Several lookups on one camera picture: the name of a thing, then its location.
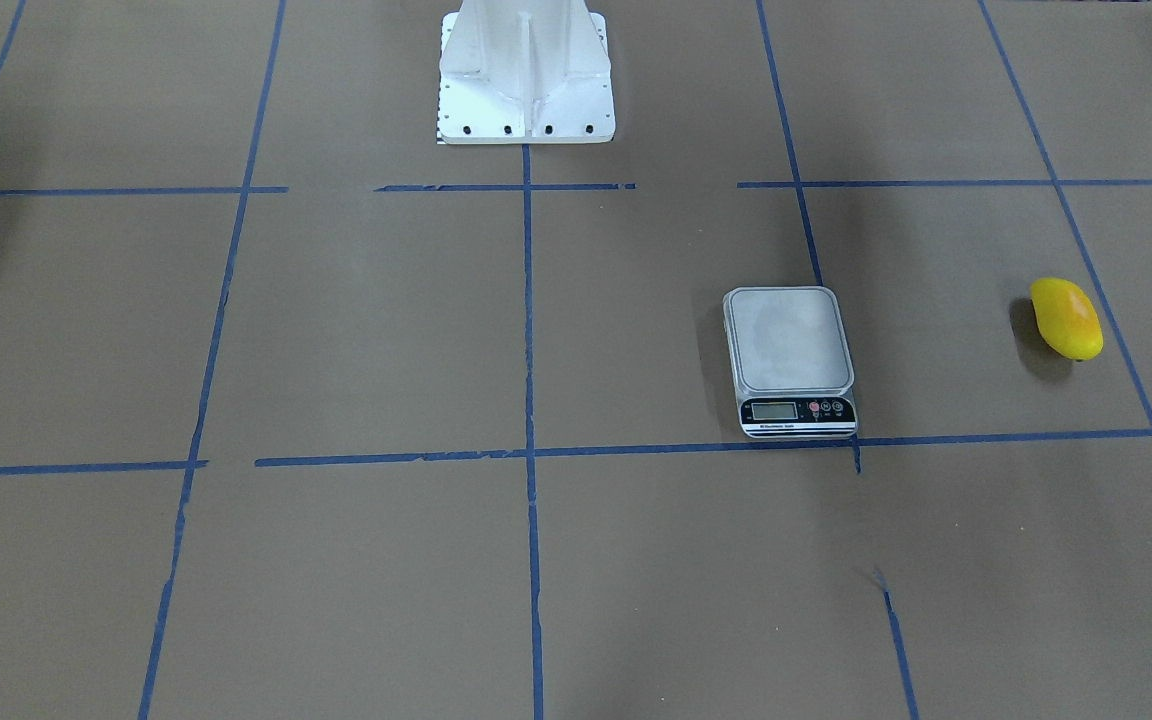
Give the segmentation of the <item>grey digital kitchen scale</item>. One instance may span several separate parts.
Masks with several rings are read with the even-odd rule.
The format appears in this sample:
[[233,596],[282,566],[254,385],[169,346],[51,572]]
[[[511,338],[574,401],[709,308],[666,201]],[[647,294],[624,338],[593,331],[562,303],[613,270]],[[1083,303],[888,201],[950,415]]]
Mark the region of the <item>grey digital kitchen scale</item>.
[[854,365],[835,293],[738,287],[723,296],[738,424],[755,439],[851,439]]

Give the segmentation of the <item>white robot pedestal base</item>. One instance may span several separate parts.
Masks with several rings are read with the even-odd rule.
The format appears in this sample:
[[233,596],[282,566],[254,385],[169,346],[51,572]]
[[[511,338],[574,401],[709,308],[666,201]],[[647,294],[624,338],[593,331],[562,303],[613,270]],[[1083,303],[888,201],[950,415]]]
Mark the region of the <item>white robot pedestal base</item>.
[[585,1],[463,1],[440,24],[435,141],[608,143],[607,22]]

